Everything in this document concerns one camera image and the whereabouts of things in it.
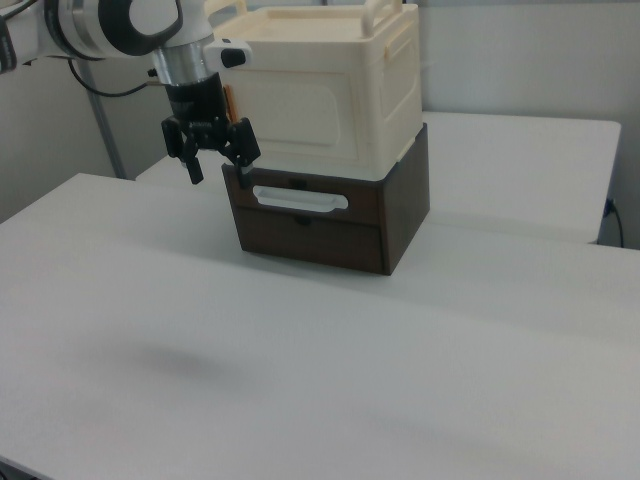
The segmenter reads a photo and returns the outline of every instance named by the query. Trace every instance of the power cord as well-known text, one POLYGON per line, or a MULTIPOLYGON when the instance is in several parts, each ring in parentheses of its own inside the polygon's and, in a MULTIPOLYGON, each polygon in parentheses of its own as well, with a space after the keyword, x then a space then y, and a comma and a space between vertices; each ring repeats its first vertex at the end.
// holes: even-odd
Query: power cord
POLYGON ((82 85, 86 90, 88 90, 89 92, 95 94, 95 95, 99 95, 101 97, 106 97, 106 98, 122 98, 122 97, 128 97, 129 95, 133 95, 136 92, 139 92, 140 90, 142 90, 143 88, 147 88, 149 86, 148 83, 143 83, 141 85, 138 85, 135 88, 132 88, 131 90, 127 90, 126 92, 120 92, 120 93, 107 93, 107 92, 101 92, 100 90, 96 90, 95 88, 93 88, 91 85, 89 85, 87 82, 85 82, 84 80, 82 80, 82 78, 80 77, 80 75, 78 74, 78 72, 76 71, 76 67, 73 65, 73 60, 69 59, 67 60, 67 63, 69 64, 69 69, 71 70, 71 73, 73 74, 73 76, 75 77, 75 79, 78 81, 78 83, 80 85, 82 85))
POLYGON ((22 5, 20 5, 18 8, 16 8, 15 10, 11 10, 9 13, 7 13, 6 15, 4 15, 2 18, 4 19, 4 21, 6 22, 7 20, 12 19, 13 17, 15 17, 16 15, 20 15, 22 12, 24 12, 27 8, 29 8, 31 5, 35 4, 38 0, 29 0, 26 3, 23 3, 22 5))
POLYGON ((620 231, 620 248, 624 248, 624 231, 622 230, 620 212, 618 212, 618 208, 616 207, 615 199, 607 198, 607 201, 604 204, 604 213, 602 218, 607 218, 611 213, 616 216, 616 220, 618 221, 618 230, 620 231))

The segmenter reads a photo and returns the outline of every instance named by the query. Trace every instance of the plastic storage box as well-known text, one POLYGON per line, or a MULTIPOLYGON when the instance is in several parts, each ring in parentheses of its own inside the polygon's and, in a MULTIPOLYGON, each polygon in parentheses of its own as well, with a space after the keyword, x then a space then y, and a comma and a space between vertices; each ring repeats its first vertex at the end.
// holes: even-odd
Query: plastic storage box
POLYGON ((384 179, 422 128, 418 8, 237 5, 216 38, 245 40, 250 65, 221 72, 239 117, 253 125, 263 169, 384 179))

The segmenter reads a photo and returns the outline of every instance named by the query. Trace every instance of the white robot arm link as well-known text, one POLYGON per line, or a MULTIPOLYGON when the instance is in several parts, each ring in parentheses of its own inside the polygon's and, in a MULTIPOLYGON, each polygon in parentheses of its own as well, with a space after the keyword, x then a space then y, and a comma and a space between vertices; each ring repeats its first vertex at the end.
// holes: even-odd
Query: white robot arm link
POLYGON ((0 9, 0 74, 44 56, 88 61, 151 54, 174 115, 171 156, 202 180, 195 154, 214 149, 248 172, 260 151, 248 120, 231 125, 218 72, 251 61, 241 40, 214 39, 205 0, 28 0, 0 9))

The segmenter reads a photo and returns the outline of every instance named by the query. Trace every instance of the white table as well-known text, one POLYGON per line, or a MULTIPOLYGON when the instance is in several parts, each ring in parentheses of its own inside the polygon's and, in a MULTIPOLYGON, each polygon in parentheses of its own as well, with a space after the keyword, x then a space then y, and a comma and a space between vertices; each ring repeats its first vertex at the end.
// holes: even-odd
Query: white table
POLYGON ((0 455, 55 480, 640 471, 640 254, 425 224, 392 277, 78 176, 0 225, 0 455))
MULTIPOLYGON (((598 239, 620 124, 433 112, 423 118, 429 126, 428 222, 578 243, 598 239)), ((223 157, 198 157, 205 180, 195 188, 224 191, 223 157)), ((136 180, 193 188, 169 157, 136 180)))

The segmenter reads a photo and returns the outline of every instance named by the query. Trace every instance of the white drawer handle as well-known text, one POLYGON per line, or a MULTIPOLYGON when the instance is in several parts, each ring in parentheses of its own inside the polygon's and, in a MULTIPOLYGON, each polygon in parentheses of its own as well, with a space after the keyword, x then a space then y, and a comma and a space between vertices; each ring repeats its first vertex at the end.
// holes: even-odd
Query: white drawer handle
POLYGON ((260 205, 305 212, 329 213, 336 209, 344 210, 349 206, 347 197, 332 193, 305 192, 256 185, 253 187, 253 194, 260 205))

